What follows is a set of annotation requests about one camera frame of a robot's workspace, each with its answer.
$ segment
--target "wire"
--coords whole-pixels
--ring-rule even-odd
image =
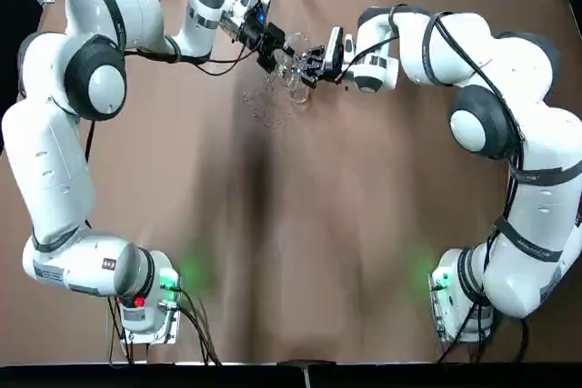
[[[230,71],[231,71],[233,68],[235,68],[235,67],[236,67],[236,65],[237,65],[237,64],[238,64],[240,61],[242,61],[242,60],[244,60],[244,59],[247,59],[247,58],[248,58],[250,55],[252,55],[254,52],[256,52],[256,51],[258,50],[258,48],[259,48],[259,47],[260,47],[260,41],[259,41],[259,43],[257,43],[256,47],[255,47],[253,50],[251,50],[251,51],[250,51],[248,54],[246,54],[245,56],[243,56],[243,52],[245,51],[245,46],[243,45],[243,47],[242,47],[242,49],[241,49],[241,51],[240,51],[240,54],[238,54],[238,58],[237,58],[236,60],[234,60],[233,64],[232,64],[230,67],[228,67],[226,70],[223,70],[222,72],[219,72],[219,73],[213,73],[213,72],[209,72],[208,70],[206,70],[205,68],[202,68],[202,67],[201,67],[200,65],[198,65],[198,64],[194,64],[194,67],[196,67],[198,70],[200,70],[201,72],[204,72],[204,73],[206,73],[206,74],[207,74],[207,75],[209,75],[209,76],[214,76],[214,77],[216,77],[216,76],[222,76],[222,75],[226,75],[226,74],[227,74],[228,72],[230,72]],[[230,64],[230,63],[231,63],[231,61],[227,61],[227,60],[217,60],[217,61],[212,61],[212,62],[215,62],[215,63],[217,63],[217,64],[227,64],[227,63],[229,63],[229,64]]]
[[[366,55],[368,55],[368,54],[376,51],[377,49],[379,49],[383,45],[387,45],[388,43],[390,43],[391,41],[396,40],[397,38],[398,38],[397,35],[391,35],[386,40],[381,41],[379,43],[376,43],[375,45],[370,45],[367,49],[363,50],[362,52],[360,52],[359,54],[357,54],[356,56],[354,56],[354,59],[352,59],[352,61],[347,65],[347,67],[342,71],[342,73],[339,74],[339,76],[336,78],[336,80],[334,82],[336,84],[339,84],[340,82],[342,82],[342,79],[344,78],[344,76],[346,75],[347,71],[350,69],[350,67],[352,65],[356,64],[364,56],[366,56]]]
[[[179,310],[183,315],[186,316],[186,318],[190,321],[190,323],[195,327],[196,331],[198,332],[198,338],[200,339],[200,341],[202,342],[202,344],[206,348],[206,350],[209,352],[210,359],[212,359],[212,362],[215,365],[222,365],[220,360],[216,356],[216,354],[212,352],[212,349],[211,349],[210,345],[208,344],[208,340],[202,334],[202,329],[201,329],[200,323],[197,321],[197,319],[191,313],[189,313],[186,309],[184,309],[182,306],[179,307]]]
[[[111,314],[111,319],[113,320],[113,328],[111,329],[111,342],[110,342],[110,347],[109,347],[109,365],[111,365],[112,367],[114,367],[113,366],[113,363],[112,363],[112,357],[113,357],[113,339],[114,339],[113,334],[114,334],[114,332],[117,333],[117,338],[119,339],[119,342],[120,343],[122,342],[122,340],[124,341],[124,343],[125,343],[124,355],[125,355],[125,358],[127,359],[127,364],[128,365],[131,365],[131,364],[134,363],[134,361],[133,361],[131,355],[129,354],[129,350],[127,349],[127,341],[126,341],[126,338],[125,338],[125,330],[123,329],[123,326],[122,326],[123,333],[120,332],[120,330],[119,330],[119,326],[117,325],[117,320],[116,320],[116,317],[115,317],[115,312],[114,312],[114,309],[113,309],[113,305],[111,304],[111,298],[110,297],[107,297],[107,305],[109,306],[109,313]]]
[[[208,326],[208,316],[206,314],[206,309],[205,309],[202,301],[200,299],[198,299],[198,302],[200,303],[200,307],[202,308],[202,312],[203,312],[203,316],[200,316],[200,313],[198,313],[198,311],[194,305],[194,302],[190,298],[190,295],[184,290],[180,290],[180,292],[186,297],[188,303],[190,304],[190,307],[192,308],[192,315],[196,318],[196,320],[198,321],[198,319],[202,319],[202,326],[204,328],[204,331],[198,332],[198,341],[200,342],[200,352],[202,354],[202,358],[204,360],[204,363],[205,363],[205,365],[208,365],[208,358],[210,357],[210,353],[213,353],[214,357],[216,357],[216,350],[215,350],[215,346],[212,342],[212,336],[210,335],[210,327]],[[202,335],[206,336],[207,344],[209,346],[208,349],[206,349],[205,343],[202,339]]]
[[[526,357],[527,348],[529,347],[529,326],[526,319],[519,320],[521,322],[521,344],[513,363],[521,363]]]
[[[87,135],[87,142],[85,143],[85,160],[89,164],[89,156],[91,154],[91,145],[93,145],[93,135],[95,134],[95,120],[91,120],[89,127],[89,134]]]
[[[467,326],[469,319],[471,318],[471,314],[473,313],[473,311],[475,311],[476,307],[477,304],[473,303],[473,306],[471,306],[471,309],[469,309],[467,317],[465,317],[465,320],[461,324],[461,327],[459,328],[457,335],[455,335],[455,338],[453,339],[452,343],[448,345],[447,349],[440,355],[440,358],[438,358],[436,363],[442,363],[447,358],[447,355],[451,352],[451,350],[453,350],[453,348],[457,345],[458,341],[461,339],[461,335],[463,334],[463,331],[465,330],[465,327]]]

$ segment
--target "cable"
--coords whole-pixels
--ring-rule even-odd
[[[203,329],[203,332],[200,332],[200,331],[198,332],[198,341],[200,342],[200,352],[202,354],[202,358],[204,360],[204,363],[205,363],[205,365],[208,365],[208,358],[210,357],[211,353],[214,355],[214,357],[216,357],[216,359],[217,359],[217,355],[216,355],[214,343],[212,342],[212,336],[210,335],[210,327],[208,326],[208,316],[206,314],[206,309],[205,309],[202,301],[200,299],[198,299],[198,302],[200,303],[200,307],[202,308],[202,312],[203,312],[203,316],[200,316],[200,314],[198,313],[198,311],[194,305],[194,302],[190,298],[190,295],[185,290],[180,290],[180,292],[186,297],[188,303],[190,304],[190,307],[192,308],[192,315],[194,316],[194,318],[197,321],[198,321],[198,319],[202,319],[202,325],[203,325],[204,329]],[[205,342],[203,341],[203,338],[202,338],[203,335],[206,336],[208,349],[206,349]]]
[[[375,45],[370,45],[366,50],[363,50],[362,52],[360,52],[359,54],[357,54],[356,56],[354,56],[354,59],[352,59],[352,61],[347,65],[347,67],[342,71],[342,73],[339,74],[339,76],[335,79],[335,83],[339,84],[340,82],[342,82],[342,79],[344,78],[344,76],[346,75],[347,71],[350,69],[350,67],[354,64],[356,64],[360,59],[362,59],[364,56],[376,51],[377,49],[379,49],[380,47],[382,47],[383,45],[387,45],[388,43],[390,43],[391,41],[394,41],[398,38],[398,35],[391,35],[389,38],[387,38],[384,41],[381,41],[379,43],[376,43]]]
[[[91,145],[93,145],[93,135],[95,134],[95,120],[91,120],[87,142],[85,143],[85,160],[89,164],[89,155],[91,154]]]
[[[196,331],[198,332],[198,338],[200,339],[200,341],[202,342],[202,344],[204,345],[206,350],[209,351],[209,353],[210,353],[210,359],[212,359],[212,362],[215,365],[222,365],[221,362],[218,360],[218,357],[216,356],[216,354],[212,352],[212,349],[210,348],[210,345],[208,344],[208,340],[204,337],[203,334],[201,334],[202,329],[200,328],[200,324],[198,323],[197,319],[191,313],[189,313],[186,309],[184,309],[182,306],[180,306],[178,309],[180,310],[180,312],[183,315],[186,316],[186,318],[190,321],[190,323],[195,327]]]
[[[529,347],[529,326],[526,319],[519,320],[521,322],[521,344],[513,363],[521,363],[526,357],[527,348]]]
[[[461,334],[465,330],[465,327],[467,326],[467,323],[468,323],[469,319],[471,318],[471,314],[473,313],[473,311],[475,311],[476,307],[477,307],[477,304],[473,303],[473,306],[471,306],[471,309],[469,309],[469,312],[467,313],[467,317],[465,317],[465,320],[461,324],[461,327],[459,328],[457,335],[455,335],[453,342],[448,345],[447,349],[445,350],[445,352],[443,354],[440,355],[440,358],[438,358],[436,363],[442,363],[445,360],[445,358],[447,358],[447,355],[451,352],[451,350],[453,350],[453,348],[457,345],[458,340],[461,339]]]
[[[114,367],[113,366],[113,363],[112,363],[112,357],[113,357],[113,338],[114,338],[113,333],[114,332],[117,333],[117,338],[119,339],[119,342],[120,343],[122,342],[122,339],[123,339],[123,341],[125,343],[124,355],[125,355],[125,358],[127,359],[127,364],[128,365],[131,365],[131,364],[134,363],[134,361],[133,361],[132,357],[129,354],[129,350],[127,349],[127,341],[126,341],[126,338],[125,338],[125,330],[123,329],[123,326],[122,326],[123,334],[119,330],[119,327],[117,325],[117,320],[116,320],[116,317],[115,317],[115,312],[114,312],[114,309],[113,309],[113,305],[111,304],[111,298],[110,297],[107,297],[107,304],[109,306],[109,313],[111,314],[111,319],[113,320],[113,328],[111,329],[111,344],[110,344],[110,348],[109,348],[109,365],[111,365],[112,367]]]

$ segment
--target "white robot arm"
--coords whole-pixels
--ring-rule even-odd
[[[5,113],[5,150],[30,213],[33,231],[23,252],[26,273],[95,296],[115,296],[123,326],[159,333],[179,286],[168,258],[91,229],[95,203],[79,122],[111,119],[124,106],[124,51],[167,62],[202,64],[216,29],[257,51],[264,68],[285,34],[266,22],[270,0],[188,0],[182,29],[165,35],[158,0],[65,0],[64,34],[36,33],[18,56],[25,98]]]
[[[387,42],[399,37],[412,82],[460,88],[449,111],[456,141],[472,154],[510,160],[507,206],[492,234],[477,247],[447,251],[430,274],[442,341],[476,342],[479,330],[489,336],[493,308],[527,317],[582,250],[582,123],[544,103],[559,72],[557,50],[539,35],[494,37],[480,15],[431,15],[409,5],[366,10],[357,45],[351,35],[342,44],[342,34],[335,28],[326,48],[307,54],[304,83],[394,89],[398,61]]]

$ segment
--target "brown cloth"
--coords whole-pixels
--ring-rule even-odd
[[[332,25],[355,34],[364,9],[399,3],[476,12],[495,34],[547,36],[563,61],[547,101],[582,115],[582,44],[567,0],[273,0],[269,17],[319,45]],[[46,8],[43,30],[65,28],[63,4]],[[162,5],[174,35],[186,0]],[[221,34],[213,57],[239,50]],[[507,178],[505,163],[453,140],[455,89],[419,87],[400,72],[392,93],[321,84],[300,109],[252,59],[212,78],[131,57],[127,78],[124,111],[95,130],[91,223],[171,257],[204,299],[223,361],[440,355],[426,275],[447,248],[483,241]],[[0,361],[102,362],[105,301],[44,287],[22,270],[30,223],[5,158],[0,192]],[[530,317],[528,360],[582,356],[581,268]],[[485,361],[513,358],[519,340],[519,323],[505,320]],[[150,361],[200,361],[186,319],[178,342],[150,348]],[[451,359],[466,360],[467,348]]]

